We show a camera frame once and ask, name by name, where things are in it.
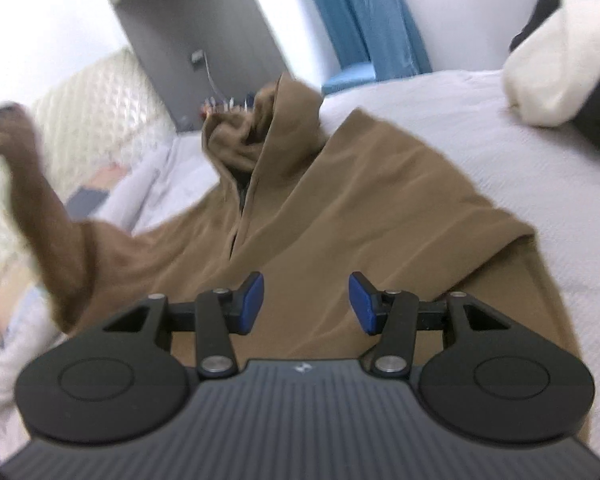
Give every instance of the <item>brown cloth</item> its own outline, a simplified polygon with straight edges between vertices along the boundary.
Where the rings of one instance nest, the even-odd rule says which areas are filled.
[[[440,154],[360,110],[327,139],[321,103],[285,75],[259,94],[253,114],[209,117],[203,146],[220,183],[137,237],[102,222],[72,224],[62,276],[45,272],[45,249],[33,240],[62,329],[80,332],[151,293],[180,302],[235,288],[259,270],[260,315],[250,335],[232,336],[241,363],[355,358],[375,341],[347,297],[349,274],[361,270],[379,288],[424,300],[465,290],[577,353],[532,228],[494,208]],[[242,212],[238,182],[248,184]],[[187,364],[191,342],[174,342]],[[420,359],[439,346],[421,338]]]

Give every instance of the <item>bed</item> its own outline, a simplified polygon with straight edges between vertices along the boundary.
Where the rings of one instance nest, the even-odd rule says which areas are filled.
[[[341,92],[322,106],[325,131],[333,133],[360,106],[444,153],[483,194],[538,229],[541,252],[596,379],[589,444],[600,455],[600,154],[569,128],[522,125],[507,107],[499,72],[438,72]],[[173,140],[168,124],[161,128],[161,147],[98,213],[130,232],[196,203],[217,181],[199,135]]]

